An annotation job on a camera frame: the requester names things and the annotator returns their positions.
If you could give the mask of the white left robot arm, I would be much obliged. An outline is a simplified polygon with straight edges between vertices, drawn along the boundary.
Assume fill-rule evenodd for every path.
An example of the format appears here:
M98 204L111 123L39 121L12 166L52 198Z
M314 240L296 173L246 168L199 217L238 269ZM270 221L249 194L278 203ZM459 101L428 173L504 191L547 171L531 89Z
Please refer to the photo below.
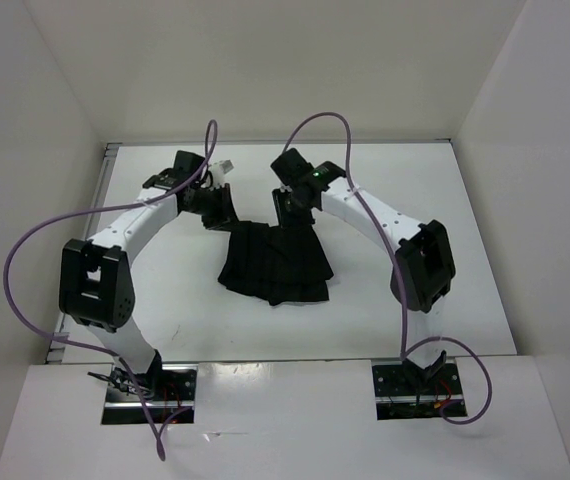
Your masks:
M238 221L230 185L188 187L153 203L158 188L144 189L138 204L87 240L72 239L62 251L59 307L86 327L114 358L115 383L125 381L141 399L164 387L160 353L134 320L136 295L131 266L148 243L180 213L202 219L208 230L226 230Z

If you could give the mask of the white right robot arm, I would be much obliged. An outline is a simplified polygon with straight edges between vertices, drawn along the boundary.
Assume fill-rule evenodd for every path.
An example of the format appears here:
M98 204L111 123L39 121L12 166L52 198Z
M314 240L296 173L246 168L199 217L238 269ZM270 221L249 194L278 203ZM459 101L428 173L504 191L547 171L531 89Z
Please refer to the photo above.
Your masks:
M403 380L411 391L427 392L446 361L439 343L445 297L456 274L445 226L402 214L332 162L315 167L291 150L271 169L281 182L274 192L280 219L307 220L317 209L344 221L390 256L390 290L401 304Z

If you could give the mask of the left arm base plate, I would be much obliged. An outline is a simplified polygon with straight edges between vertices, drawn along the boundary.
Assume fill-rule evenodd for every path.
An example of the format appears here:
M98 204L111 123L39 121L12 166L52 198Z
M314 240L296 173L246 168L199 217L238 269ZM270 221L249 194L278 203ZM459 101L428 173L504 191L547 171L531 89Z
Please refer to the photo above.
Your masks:
M165 364L154 388L140 380L144 399L157 426L192 424L198 366L196 364ZM89 376L106 383L102 425L140 425L147 419L131 379L114 367L109 375L90 372Z

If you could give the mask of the black pleated skirt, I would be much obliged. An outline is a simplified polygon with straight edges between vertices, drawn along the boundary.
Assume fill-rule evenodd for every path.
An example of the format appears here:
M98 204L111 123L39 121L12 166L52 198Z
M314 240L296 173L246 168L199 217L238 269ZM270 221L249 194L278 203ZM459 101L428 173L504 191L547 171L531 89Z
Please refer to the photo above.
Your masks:
M288 228L242 221L232 228L218 282L271 306L329 299L334 272L310 225Z

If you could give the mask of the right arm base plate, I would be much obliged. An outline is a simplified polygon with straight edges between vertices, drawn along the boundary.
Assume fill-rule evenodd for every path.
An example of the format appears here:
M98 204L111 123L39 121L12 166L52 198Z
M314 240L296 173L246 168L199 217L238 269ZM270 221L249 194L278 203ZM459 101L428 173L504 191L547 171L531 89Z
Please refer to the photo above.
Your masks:
M374 362L371 372L378 421L438 418L441 409L455 419L467 416L454 361L446 361L427 380L408 362Z

